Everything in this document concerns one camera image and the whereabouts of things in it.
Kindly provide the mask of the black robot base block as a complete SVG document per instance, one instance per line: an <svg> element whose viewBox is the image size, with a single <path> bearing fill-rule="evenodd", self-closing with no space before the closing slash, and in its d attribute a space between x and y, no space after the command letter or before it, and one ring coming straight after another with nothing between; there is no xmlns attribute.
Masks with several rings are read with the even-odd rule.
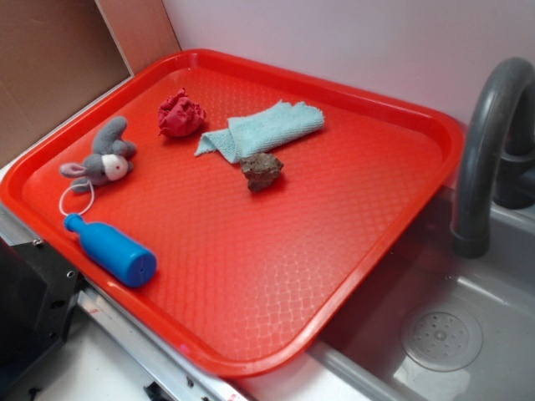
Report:
<svg viewBox="0 0 535 401"><path fill-rule="evenodd" d="M1 392L66 341L81 276L48 243L1 242Z"/></svg>

